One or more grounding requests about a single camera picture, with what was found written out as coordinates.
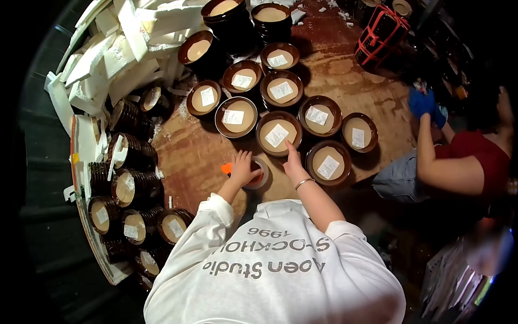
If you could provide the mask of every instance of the person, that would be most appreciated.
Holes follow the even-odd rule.
[[[402,322],[401,284],[286,145],[284,170],[300,200],[262,203],[229,233],[232,201],[261,172],[239,151],[156,277],[147,323]]]
[[[509,95],[500,87],[497,134],[461,132],[456,134],[439,111],[434,93],[424,95],[410,90],[409,107],[419,119],[417,150],[394,161],[372,181],[379,196],[415,203],[430,196],[458,194],[491,201],[504,195],[509,177],[514,141],[514,116]],[[430,123],[441,129],[447,145],[437,145],[431,137]]]

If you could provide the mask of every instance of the white paper label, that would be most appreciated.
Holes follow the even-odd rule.
[[[234,87],[248,88],[251,82],[252,77],[237,74],[234,80],[232,80],[232,85]]]
[[[138,229],[135,226],[124,225],[124,236],[137,239]]]
[[[331,176],[333,175],[333,173],[339,165],[340,163],[338,163],[338,161],[336,161],[330,156],[327,156],[324,162],[322,162],[322,164],[318,168],[317,172],[320,173],[324,178],[329,180],[329,178],[331,178]]]
[[[322,125],[322,126],[325,125],[327,116],[328,116],[328,113],[318,110],[313,106],[309,107],[308,111],[306,112],[307,119],[309,119],[319,125]]]
[[[104,223],[108,220],[108,212],[105,208],[99,209],[98,212],[95,213],[97,215],[97,219],[99,220],[99,223]]]
[[[169,228],[172,230],[172,232],[174,233],[174,235],[177,238],[180,238],[182,236],[183,229],[182,229],[182,227],[180,227],[180,224],[178,223],[178,221],[176,219],[173,219],[172,221],[169,222]]]
[[[280,65],[284,65],[284,64],[288,63],[288,61],[286,61],[286,59],[282,55],[279,55],[274,58],[269,58],[269,59],[267,59],[267,61],[271,67],[276,67],[276,66],[280,66]]]
[[[292,88],[290,88],[290,85],[287,81],[281,83],[278,86],[271,87],[270,88],[271,93],[274,95],[275,99],[280,99],[284,96],[289,95],[290,93],[293,93]]]
[[[151,254],[149,254],[148,252],[146,251],[142,251],[140,253],[140,255],[142,255],[142,257],[144,258],[144,261],[147,263],[147,264],[155,264],[155,259],[153,259],[153,257],[151,256]]]
[[[278,147],[279,144],[288,136],[289,132],[285,130],[281,125],[275,125],[268,135],[264,138],[273,147]]]
[[[224,124],[242,125],[243,124],[244,111],[238,110],[225,110],[223,115]]]
[[[212,88],[206,88],[200,92],[202,95],[202,106],[208,106],[214,103],[214,94]]]
[[[365,132],[363,130],[359,130],[358,128],[353,127],[353,146],[357,146],[359,148],[365,147],[365,142],[363,138],[365,136]]]

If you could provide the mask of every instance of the black container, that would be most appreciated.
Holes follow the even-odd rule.
[[[211,11],[225,0],[212,0],[202,8],[203,22],[212,29],[230,54],[245,54],[256,45],[256,33],[246,8],[245,0],[234,0],[238,5],[227,12],[211,16]]]
[[[206,40],[210,43],[207,51],[197,60],[188,58],[188,51],[193,44]],[[219,80],[225,69],[227,56],[220,41],[210,31],[200,31],[185,40],[178,51],[178,62],[190,68],[198,77]]]

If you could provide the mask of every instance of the white styrofoam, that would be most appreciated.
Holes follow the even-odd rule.
[[[72,73],[72,70],[76,67],[77,62],[83,57],[83,54],[72,54],[68,58],[68,61],[65,64],[65,68],[63,69],[63,72],[61,73],[61,82],[66,82],[68,77],[70,76],[70,73]]]
[[[104,34],[98,33],[90,42],[92,45],[83,54],[76,67],[70,73],[70,76],[66,80],[65,87],[69,88],[77,81],[85,80],[90,77],[94,72],[96,66],[103,58],[104,52],[113,44],[116,38],[116,34],[113,33],[108,37],[104,37]]]
[[[68,136],[71,136],[74,111],[68,102],[65,85],[60,81],[59,74],[49,83],[48,89],[50,100],[52,101],[57,117],[60,119],[60,122]]]
[[[137,60],[126,38],[104,53],[104,63],[108,79],[112,79],[124,69],[131,68],[137,64]]]
[[[146,36],[144,34],[142,24],[135,17],[135,5],[132,0],[113,0],[117,16],[121,22],[121,28],[126,36],[129,45],[133,51],[133,55],[138,62],[142,61],[144,55],[148,52]]]
[[[150,72],[154,72],[159,68],[159,63],[156,59],[140,62],[123,75],[111,83],[109,88],[109,95],[113,106],[117,102],[130,94],[148,75]]]
[[[109,9],[101,11],[97,17],[95,17],[95,23],[105,36],[111,35],[119,29],[119,23],[115,20]]]

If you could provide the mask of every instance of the stained wooden surface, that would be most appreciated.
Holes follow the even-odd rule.
[[[322,7],[327,10],[319,12]],[[340,106],[344,117],[362,112],[378,128],[378,147],[370,153],[352,155],[352,171],[343,184],[348,186],[377,173],[415,146],[406,103],[408,88],[395,78],[371,74],[359,67],[353,49],[361,30],[347,27],[338,7],[330,8],[322,0],[305,0],[299,9],[307,14],[303,25],[292,27],[292,43],[301,52],[303,66],[297,74],[306,84],[305,95],[328,96]],[[190,90],[196,81],[196,77],[189,77],[179,87]],[[174,207],[196,213],[199,203],[227,180],[220,166],[240,148],[252,150],[270,168],[271,181],[260,192],[264,202],[298,198],[283,172],[282,161],[267,158],[254,137],[234,143],[220,135],[213,123],[201,123],[187,112],[185,97],[176,98],[174,113],[152,144],[165,176],[162,183],[166,206],[171,196]],[[236,217],[244,213],[246,203],[247,194],[241,190],[233,203]]]

